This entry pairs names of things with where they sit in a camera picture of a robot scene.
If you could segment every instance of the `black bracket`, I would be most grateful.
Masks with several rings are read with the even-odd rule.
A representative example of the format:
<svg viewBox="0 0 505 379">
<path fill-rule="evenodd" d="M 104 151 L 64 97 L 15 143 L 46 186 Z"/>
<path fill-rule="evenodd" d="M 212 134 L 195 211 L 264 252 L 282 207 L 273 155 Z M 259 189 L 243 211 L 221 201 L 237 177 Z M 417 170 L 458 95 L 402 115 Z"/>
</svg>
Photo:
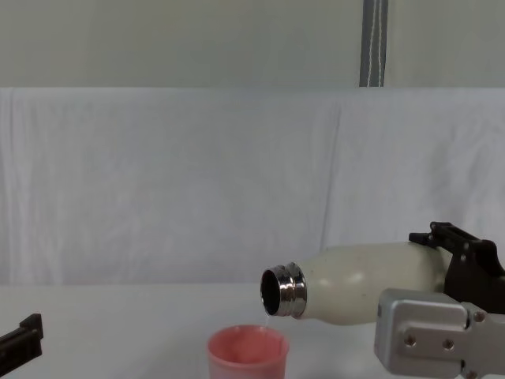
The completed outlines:
<svg viewBox="0 0 505 379">
<path fill-rule="evenodd" d="M 34 313 L 19 328 L 0 337 L 0 377 L 42 355 L 42 317 Z"/>
<path fill-rule="evenodd" d="M 479 239 L 451 223 L 430 224 L 430 233 L 410 233 L 409 241 L 452 253 L 443 293 L 489 313 L 505 314 L 505 270 L 493 241 Z"/>
</svg>

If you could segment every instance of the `white bottle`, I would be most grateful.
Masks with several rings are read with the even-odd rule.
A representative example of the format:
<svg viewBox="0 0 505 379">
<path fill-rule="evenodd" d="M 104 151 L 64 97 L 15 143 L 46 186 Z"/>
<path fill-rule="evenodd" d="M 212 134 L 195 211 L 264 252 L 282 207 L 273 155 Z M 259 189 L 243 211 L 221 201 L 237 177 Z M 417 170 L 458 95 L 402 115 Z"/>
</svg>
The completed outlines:
<svg viewBox="0 0 505 379">
<path fill-rule="evenodd" d="M 261 298 L 271 316 L 335 325 L 374 322 L 387 288 L 441 291 L 451 254 L 412 242 L 339 246 L 266 270 Z"/>
</svg>

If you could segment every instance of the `plastic cup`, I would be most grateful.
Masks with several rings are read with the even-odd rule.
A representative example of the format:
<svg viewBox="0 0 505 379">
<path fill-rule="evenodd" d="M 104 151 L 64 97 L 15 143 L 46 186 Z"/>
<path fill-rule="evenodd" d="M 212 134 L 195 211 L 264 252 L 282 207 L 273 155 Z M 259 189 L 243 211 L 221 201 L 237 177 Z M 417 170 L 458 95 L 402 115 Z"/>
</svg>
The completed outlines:
<svg viewBox="0 0 505 379">
<path fill-rule="evenodd" d="M 223 329 L 208 341 L 210 379 L 284 379 L 289 349 L 286 337 L 274 329 Z"/>
</svg>

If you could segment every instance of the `white table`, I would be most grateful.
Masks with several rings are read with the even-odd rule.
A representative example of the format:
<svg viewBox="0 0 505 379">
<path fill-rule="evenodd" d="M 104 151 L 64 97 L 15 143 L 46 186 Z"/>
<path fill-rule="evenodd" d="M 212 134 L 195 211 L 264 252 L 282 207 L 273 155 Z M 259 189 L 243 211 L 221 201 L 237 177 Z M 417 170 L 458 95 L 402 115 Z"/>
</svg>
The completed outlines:
<svg viewBox="0 0 505 379">
<path fill-rule="evenodd" d="M 0 287 L 0 332 L 43 315 L 43 355 L 5 378 L 206 378 L 217 329 L 266 321 L 257 284 Z M 372 352 L 374 325 L 271 318 L 290 338 L 286 379 L 391 377 Z"/>
</svg>

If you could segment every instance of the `white sheet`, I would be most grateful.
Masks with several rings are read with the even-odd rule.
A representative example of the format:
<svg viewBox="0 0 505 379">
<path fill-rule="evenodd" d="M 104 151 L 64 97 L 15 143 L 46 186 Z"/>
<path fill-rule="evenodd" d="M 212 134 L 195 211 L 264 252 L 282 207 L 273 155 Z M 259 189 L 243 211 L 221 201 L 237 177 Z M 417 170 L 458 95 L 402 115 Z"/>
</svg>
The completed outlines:
<svg viewBox="0 0 505 379">
<path fill-rule="evenodd" d="M 404 241 L 448 221 L 505 262 L 505 91 L 386 90 L 339 100 L 327 245 Z"/>
<path fill-rule="evenodd" d="M 335 95 L 0 95 L 3 283 L 256 282 L 320 248 Z"/>
<path fill-rule="evenodd" d="M 0 281 L 258 282 L 432 220 L 505 261 L 504 147 L 504 90 L 2 90 Z"/>
</svg>

